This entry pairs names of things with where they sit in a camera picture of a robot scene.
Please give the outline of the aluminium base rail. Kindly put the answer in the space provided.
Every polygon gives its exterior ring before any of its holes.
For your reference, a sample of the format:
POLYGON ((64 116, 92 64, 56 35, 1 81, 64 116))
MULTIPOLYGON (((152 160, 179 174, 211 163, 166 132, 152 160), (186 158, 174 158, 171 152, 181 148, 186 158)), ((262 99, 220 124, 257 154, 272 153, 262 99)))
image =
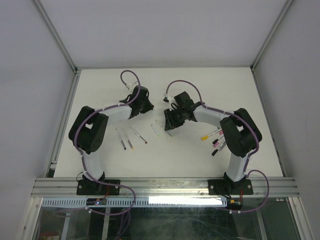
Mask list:
MULTIPOLYGON (((119 195, 112 197, 138 198, 149 196, 186 196, 215 197, 209 195, 208 180, 220 178, 119 178, 119 195)), ((289 198, 299 197, 296 181, 292 177, 249 177, 253 195, 241 195, 244 198, 289 198)), ((78 182, 75 178, 37 178, 32 197, 79 197, 78 182)))

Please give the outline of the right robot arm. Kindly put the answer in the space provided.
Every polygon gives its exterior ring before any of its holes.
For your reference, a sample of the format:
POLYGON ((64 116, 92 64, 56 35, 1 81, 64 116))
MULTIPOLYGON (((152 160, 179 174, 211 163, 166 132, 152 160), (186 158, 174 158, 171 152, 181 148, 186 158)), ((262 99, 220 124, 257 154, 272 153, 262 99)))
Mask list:
POLYGON ((249 159, 259 150, 262 141, 262 134, 248 111, 239 108, 228 112, 209 107, 201 100, 194 102, 185 91, 176 96, 165 93, 163 101, 169 105, 164 110, 166 131, 181 127, 185 121, 206 123, 222 131, 231 152, 223 187, 230 194, 240 190, 249 159))

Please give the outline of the light green cap marker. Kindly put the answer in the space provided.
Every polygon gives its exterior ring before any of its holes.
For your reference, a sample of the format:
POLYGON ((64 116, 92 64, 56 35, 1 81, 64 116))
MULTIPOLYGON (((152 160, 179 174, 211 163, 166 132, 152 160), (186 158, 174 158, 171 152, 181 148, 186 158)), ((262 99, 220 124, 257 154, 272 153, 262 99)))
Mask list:
POLYGON ((160 133, 157 131, 157 129, 155 128, 155 126, 153 124, 150 125, 151 128, 153 129, 153 131, 155 132, 155 134, 159 137, 160 133))

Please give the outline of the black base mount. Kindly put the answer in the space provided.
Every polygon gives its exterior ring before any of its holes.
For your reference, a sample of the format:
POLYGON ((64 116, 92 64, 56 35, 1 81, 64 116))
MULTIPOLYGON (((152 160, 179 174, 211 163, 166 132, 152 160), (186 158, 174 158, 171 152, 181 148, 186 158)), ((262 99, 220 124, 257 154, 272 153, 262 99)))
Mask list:
POLYGON ((252 182, 247 179, 246 176, 241 178, 239 181, 233 181, 227 176, 225 172, 223 178, 209 179, 208 183, 208 194, 210 196, 219 195, 227 199, 230 199, 233 195, 253 195, 252 182))
POLYGON ((118 196, 120 187, 113 185, 105 185, 87 178, 84 174, 80 179, 76 178, 77 190, 79 196, 118 196))

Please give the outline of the brown cap marker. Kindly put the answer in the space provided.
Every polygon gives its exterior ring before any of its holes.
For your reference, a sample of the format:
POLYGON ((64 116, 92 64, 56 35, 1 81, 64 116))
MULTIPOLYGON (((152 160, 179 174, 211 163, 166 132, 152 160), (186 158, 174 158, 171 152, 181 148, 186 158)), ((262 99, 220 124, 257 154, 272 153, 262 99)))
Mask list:
POLYGON ((129 127, 129 129, 144 143, 148 144, 148 142, 132 127, 129 127))

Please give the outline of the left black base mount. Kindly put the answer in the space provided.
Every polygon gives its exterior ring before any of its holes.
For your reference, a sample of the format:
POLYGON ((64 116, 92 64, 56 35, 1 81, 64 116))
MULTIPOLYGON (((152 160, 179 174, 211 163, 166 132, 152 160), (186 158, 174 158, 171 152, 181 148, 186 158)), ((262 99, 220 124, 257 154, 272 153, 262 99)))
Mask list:
POLYGON ((76 178, 77 190, 79 196, 118 196, 120 187, 113 185, 105 185, 87 178, 84 174, 80 179, 76 178))

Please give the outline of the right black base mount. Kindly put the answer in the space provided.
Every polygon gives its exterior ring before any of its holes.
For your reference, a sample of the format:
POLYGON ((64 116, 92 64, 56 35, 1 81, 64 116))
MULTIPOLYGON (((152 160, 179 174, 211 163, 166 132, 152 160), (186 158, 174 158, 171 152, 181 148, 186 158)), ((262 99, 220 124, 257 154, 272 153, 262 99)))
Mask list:
POLYGON ((219 195, 227 199, 230 199, 233 195, 253 195, 252 182, 247 179, 246 176, 241 178, 239 181, 233 181, 227 176, 225 172, 223 178, 209 179, 208 183, 208 194, 210 196, 219 195))

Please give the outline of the black cap marker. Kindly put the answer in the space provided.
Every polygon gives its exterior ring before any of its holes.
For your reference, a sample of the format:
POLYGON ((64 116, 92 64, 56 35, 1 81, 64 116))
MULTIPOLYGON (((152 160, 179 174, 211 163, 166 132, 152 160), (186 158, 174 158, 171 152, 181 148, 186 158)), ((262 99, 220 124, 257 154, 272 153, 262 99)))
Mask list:
POLYGON ((223 142, 222 144, 220 144, 218 146, 217 149, 215 149, 213 152, 212 152, 212 156, 215 156, 218 152, 222 151, 222 149, 226 146, 226 142, 223 142))

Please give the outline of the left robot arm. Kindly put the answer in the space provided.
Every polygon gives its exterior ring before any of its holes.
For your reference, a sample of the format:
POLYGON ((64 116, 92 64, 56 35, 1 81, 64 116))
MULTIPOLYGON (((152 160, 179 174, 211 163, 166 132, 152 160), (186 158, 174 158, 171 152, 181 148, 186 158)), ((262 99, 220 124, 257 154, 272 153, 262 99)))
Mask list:
POLYGON ((77 181, 77 195, 120 194, 121 181, 106 179, 98 149, 103 143, 107 126, 132 119, 153 109, 154 105, 149 100, 149 90, 143 86, 134 87, 132 93, 115 107, 109 106, 101 111, 89 106, 81 108, 68 133, 69 140, 79 150, 81 161, 85 164, 82 178, 77 181))

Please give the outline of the blue cap marker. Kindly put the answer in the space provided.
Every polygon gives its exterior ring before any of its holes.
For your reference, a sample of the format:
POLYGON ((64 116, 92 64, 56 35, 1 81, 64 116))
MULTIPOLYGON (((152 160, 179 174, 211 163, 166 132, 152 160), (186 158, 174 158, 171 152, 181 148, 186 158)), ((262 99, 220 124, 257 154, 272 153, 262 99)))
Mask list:
POLYGON ((115 131, 116 131, 117 137, 118 137, 118 139, 119 139, 119 141, 120 141, 120 143, 121 143, 122 148, 123 148, 124 150, 126 150, 127 148, 126 148, 126 146, 125 146, 125 143, 124 143, 124 141, 123 141, 123 139, 122 139, 122 137, 121 137, 121 134, 120 134, 119 130, 118 130, 117 128, 115 128, 115 131))

